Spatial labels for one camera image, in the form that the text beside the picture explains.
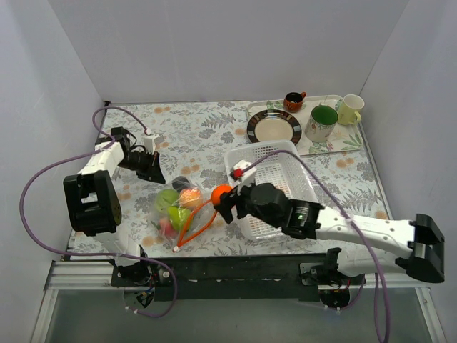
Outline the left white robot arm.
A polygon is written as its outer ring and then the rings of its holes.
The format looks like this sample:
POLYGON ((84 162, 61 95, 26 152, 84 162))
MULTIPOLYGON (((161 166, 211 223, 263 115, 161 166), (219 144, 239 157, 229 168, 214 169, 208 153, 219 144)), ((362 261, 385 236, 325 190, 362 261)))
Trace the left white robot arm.
POLYGON ((131 142, 133 134, 123 127, 99 138, 94 155, 77 174, 64 178, 64 193, 71 226, 75 232, 93 237, 109 253, 110 262, 120 277, 143 286, 152 280, 152 269, 143 247, 121 227, 122 210, 112 176, 121 167, 136 173, 144 181, 165 184, 156 151, 159 136, 145 131, 143 144, 131 142))

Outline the fake green pear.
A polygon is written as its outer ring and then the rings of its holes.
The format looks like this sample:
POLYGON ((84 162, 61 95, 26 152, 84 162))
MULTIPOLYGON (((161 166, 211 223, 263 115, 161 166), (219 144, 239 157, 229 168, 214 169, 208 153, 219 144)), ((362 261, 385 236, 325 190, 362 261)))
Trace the fake green pear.
POLYGON ((168 207, 167 214, 173 228, 179 232, 183 229, 184 224, 190 217, 192 211, 185 207, 168 207))

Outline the fake dark eggplant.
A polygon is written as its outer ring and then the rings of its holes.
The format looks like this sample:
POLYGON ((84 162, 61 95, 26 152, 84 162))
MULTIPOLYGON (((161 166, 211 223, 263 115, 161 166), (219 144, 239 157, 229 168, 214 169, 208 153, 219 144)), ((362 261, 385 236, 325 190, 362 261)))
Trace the fake dark eggplant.
POLYGON ((172 188, 177 192, 182 192, 192 186, 191 182, 184 176, 178 176, 171 182, 172 188))

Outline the fake green apple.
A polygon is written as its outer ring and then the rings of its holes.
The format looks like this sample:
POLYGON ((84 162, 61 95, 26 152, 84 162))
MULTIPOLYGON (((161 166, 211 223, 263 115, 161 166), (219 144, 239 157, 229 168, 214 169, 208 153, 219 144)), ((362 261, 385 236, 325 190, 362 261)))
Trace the fake green apple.
POLYGON ((172 207, 179 198, 179 193, 175 189, 163 189, 159 191, 154 200, 154 208, 158 212, 166 213, 169 207, 172 207))

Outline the clear zip top bag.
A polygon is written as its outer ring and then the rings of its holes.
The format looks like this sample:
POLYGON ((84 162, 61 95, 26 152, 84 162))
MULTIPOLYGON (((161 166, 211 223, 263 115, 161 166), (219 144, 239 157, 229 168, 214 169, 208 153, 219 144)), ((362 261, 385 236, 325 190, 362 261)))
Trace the clear zip top bag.
POLYGON ((210 194, 188 178, 178 176, 156 193, 148 223, 177 253, 209 229, 216 215, 210 194))

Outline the fake pink peach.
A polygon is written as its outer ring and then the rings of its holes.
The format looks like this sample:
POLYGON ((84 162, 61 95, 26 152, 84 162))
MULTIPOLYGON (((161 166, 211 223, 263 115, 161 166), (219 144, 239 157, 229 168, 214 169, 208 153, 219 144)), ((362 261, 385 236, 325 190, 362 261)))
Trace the fake pink peach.
POLYGON ((174 238, 176 236, 176 230, 173 228, 171 222, 167 218, 161 218, 159 220, 160 233, 166 238, 174 238))

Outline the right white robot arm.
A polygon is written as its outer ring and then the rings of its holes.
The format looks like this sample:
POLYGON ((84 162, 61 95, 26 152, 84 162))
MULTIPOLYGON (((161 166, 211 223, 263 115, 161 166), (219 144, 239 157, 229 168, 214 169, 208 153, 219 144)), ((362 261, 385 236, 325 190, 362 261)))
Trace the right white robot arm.
POLYGON ((417 214, 414 220, 347 217, 317 202, 289 199, 271 183, 222 185, 213 190, 211 203, 226 223, 250 215, 294 239, 364 245, 367 257, 331 251, 323 275, 332 284, 374 272, 404 272, 418 281, 435 284, 445 280, 445 239, 429 215, 417 214))

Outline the fake orange peach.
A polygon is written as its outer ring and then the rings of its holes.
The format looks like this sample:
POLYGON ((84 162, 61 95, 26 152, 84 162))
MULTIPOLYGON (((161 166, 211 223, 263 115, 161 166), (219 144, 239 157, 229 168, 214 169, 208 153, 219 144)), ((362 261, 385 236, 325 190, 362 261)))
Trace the fake orange peach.
POLYGON ((178 202, 180 207, 194 210, 203 203, 203 195, 199 189, 186 188, 180 192, 178 202))

